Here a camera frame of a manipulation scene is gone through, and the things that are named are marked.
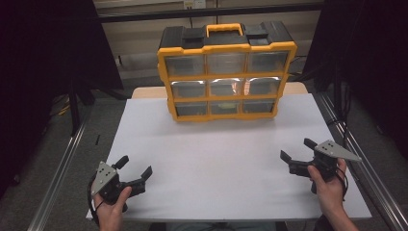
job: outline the cable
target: cable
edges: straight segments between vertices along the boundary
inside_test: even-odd
[[[117,56],[117,57],[119,58],[119,64],[123,65],[122,58],[120,56]]]
[[[298,59],[300,59],[300,58],[302,58],[302,57],[300,57],[300,56],[294,57],[294,59],[291,60],[290,64],[293,63],[293,62],[295,62],[296,60],[298,60]]]
[[[307,81],[315,78],[316,72],[320,71],[322,68],[326,67],[328,62],[322,62],[312,70],[302,73],[300,76],[298,76],[296,79],[293,80],[293,82],[302,82],[302,81]]]
[[[347,179],[347,176],[345,175],[344,171],[342,171],[338,167],[337,167],[337,170],[342,172],[343,176],[344,176],[344,180],[343,180],[342,177],[336,172],[336,177],[340,180],[340,182],[342,183],[342,186],[343,186],[343,200],[344,200],[345,194],[347,193],[347,190],[348,190],[348,179]]]
[[[190,27],[192,28],[192,19],[191,19],[191,17],[189,17],[189,19],[190,19]]]
[[[289,73],[291,76],[294,76],[294,77],[298,77],[298,76],[301,76],[302,74],[300,74],[300,73],[296,73],[296,72],[290,72]]]
[[[93,221],[95,221],[96,225],[99,227],[99,217],[96,214],[96,211],[93,210],[93,206],[92,206],[92,198],[90,197],[90,189],[92,188],[92,183],[96,178],[96,172],[92,175],[92,177],[89,180],[89,184],[88,184],[88,206],[90,209],[90,214],[92,215]],[[99,206],[103,203],[104,201],[102,201],[97,207],[96,210],[99,208]]]
[[[103,199],[103,200],[98,204],[98,206],[96,206],[96,208],[95,208],[95,213],[96,213],[96,214],[97,214],[97,211],[98,211],[99,207],[100,207],[104,202],[105,202],[105,199]]]
[[[218,24],[218,15],[216,16],[216,24]]]
[[[344,90],[344,99],[343,99],[343,107],[340,111],[340,115],[338,115],[338,117],[342,118],[342,119],[338,119],[336,117],[331,118],[329,120],[326,121],[326,125],[330,126],[332,124],[337,124],[340,122],[344,123],[344,130],[343,130],[343,148],[346,149],[346,141],[347,141],[347,134],[348,134],[348,114],[351,110],[351,90],[349,88],[349,85],[345,86],[345,90]]]

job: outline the white table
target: white table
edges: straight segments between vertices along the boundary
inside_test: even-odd
[[[166,99],[130,99],[107,160],[129,163],[121,181],[139,179],[152,166],[146,192],[128,200],[124,218],[140,221],[249,221],[318,218],[311,182],[289,174],[280,160],[310,161],[304,138],[332,140],[311,94],[285,95],[274,119],[175,122]],[[351,218],[370,218],[347,174],[344,207]]]

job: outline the human hand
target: human hand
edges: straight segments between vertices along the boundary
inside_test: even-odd
[[[344,180],[346,164],[344,160],[338,160],[339,176]],[[320,172],[314,166],[308,166],[310,176],[316,183],[317,194],[319,197],[320,209],[324,215],[336,213],[343,210],[343,184],[337,177],[333,177],[330,181],[325,182],[320,175]]]
[[[339,159],[337,163],[342,171],[339,173],[339,176],[344,180],[345,170],[347,169],[345,161]],[[325,182],[317,168],[308,166],[307,169],[312,180],[316,183],[321,212],[327,217],[334,230],[358,230],[344,210],[342,182],[337,177],[333,177],[330,181]]]
[[[131,192],[132,188],[126,187],[120,193],[120,196],[114,205],[103,202],[103,198],[100,194],[93,197],[93,204],[95,208],[100,204],[96,211],[96,214],[99,217],[100,231],[118,231],[122,228],[122,209]]]

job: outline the storage organizer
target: storage organizer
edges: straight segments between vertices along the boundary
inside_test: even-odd
[[[274,117],[296,45],[282,22],[167,27],[158,68],[176,121]]]

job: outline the wrist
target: wrist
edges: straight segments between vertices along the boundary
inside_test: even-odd
[[[348,217],[348,214],[345,212],[343,207],[334,211],[329,211],[324,215],[327,217],[333,229],[336,231],[358,230]]]
[[[109,231],[109,229],[106,228],[106,226],[104,226],[104,225],[100,225],[99,226],[99,231]]]

